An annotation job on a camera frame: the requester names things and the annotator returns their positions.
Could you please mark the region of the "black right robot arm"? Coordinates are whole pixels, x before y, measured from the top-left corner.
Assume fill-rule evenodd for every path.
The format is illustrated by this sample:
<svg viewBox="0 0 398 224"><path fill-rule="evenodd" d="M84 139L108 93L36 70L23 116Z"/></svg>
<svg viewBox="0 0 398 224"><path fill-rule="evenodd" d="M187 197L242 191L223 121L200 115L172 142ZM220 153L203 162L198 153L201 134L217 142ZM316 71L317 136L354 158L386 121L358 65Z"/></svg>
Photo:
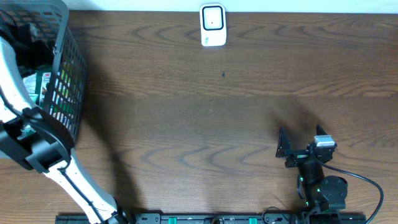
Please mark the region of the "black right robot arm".
<svg viewBox="0 0 398 224"><path fill-rule="evenodd" d="M307 208L291 215L289 222L341 224L348 183L342 177L324 174L323 167L332 160L337 144L319 124L316 132L306 149L293 150L285 129L279 129L275 156L285 159L286 168L298 169L297 192L307 203Z"/></svg>

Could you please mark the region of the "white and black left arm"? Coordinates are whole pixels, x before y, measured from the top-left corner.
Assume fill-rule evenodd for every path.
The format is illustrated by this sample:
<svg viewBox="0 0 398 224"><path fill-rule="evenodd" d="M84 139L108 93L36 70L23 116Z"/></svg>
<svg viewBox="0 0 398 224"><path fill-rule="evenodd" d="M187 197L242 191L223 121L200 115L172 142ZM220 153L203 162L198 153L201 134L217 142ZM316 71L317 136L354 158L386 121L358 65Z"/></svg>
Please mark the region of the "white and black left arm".
<svg viewBox="0 0 398 224"><path fill-rule="evenodd" d="M61 186L90 223L134 223L77 158L86 68L73 44L67 37L49 50L1 39L1 152ZM43 106L29 96L18 68L36 62L52 66Z"/></svg>

